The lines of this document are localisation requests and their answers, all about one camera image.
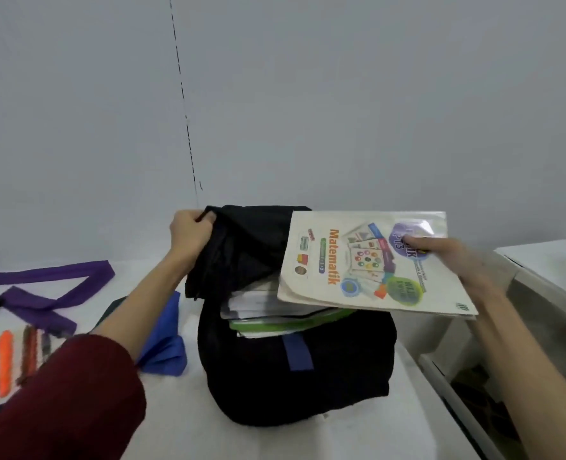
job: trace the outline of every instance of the person's left hand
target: person's left hand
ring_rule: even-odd
[[[170,223],[171,247],[170,255],[195,263],[202,248],[210,239],[212,225],[217,216],[212,211],[204,216],[202,221],[196,222],[202,210],[179,210],[174,214]]]

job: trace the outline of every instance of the math workbook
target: math workbook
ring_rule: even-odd
[[[309,305],[406,310],[473,318],[459,278],[405,234],[446,237],[440,211],[295,211],[279,299]]]

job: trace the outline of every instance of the black line on wall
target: black line on wall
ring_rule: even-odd
[[[174,47],[176,48],[176,64],[179,66],[180,93],[181,95],[183,95],[183,101],[185,101],[185,91],[183,90],[183,77],[180,74],[179,45],[176,40],[176,28],[174,27],[174,10],[172,9],[172,0],[169,1],[170,1],[170,16],[172,17],[172,33],[174,34]],[[197,207],[198,186],[196,185],[196,170],[193,166],[192,141],[189,139],[189,121],[187,120],[187,115],[185,115],[185,127],[187,128],[187,144],[189,144],[189,158],[192,162],[193,190],[196,193],[196,207]]]

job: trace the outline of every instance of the table surface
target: table surface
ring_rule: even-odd
[[[495,251],[566,292],[566,239],[500,247]]]
[[[93,328],[106,307],[129,293],[155,261],[111,262],[116,276],[89,301],[61,314],[75,320],[77,332]],[[26,290],[57,298],[80,280],[28,284]],[[8,286],[0,286],[0,293]],[[280,460],[478,459],[406,349],[396,345],[390,394],[342,410],[274,428],[237,425],[217,407],[206,385],[197,349],[201,302],[181,299],[179,333],[188,365],[178,378],[141,375],[147,415],[134,434],[124,459],[226,458]],[[0,332],[24,323],[0,309]]]

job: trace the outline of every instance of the wall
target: wall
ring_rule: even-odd
[[[0,0],[0,267],[157,256],[196,194],[169,0]]]
[[[205,203],[566,237],[566,0],[173,0]]]

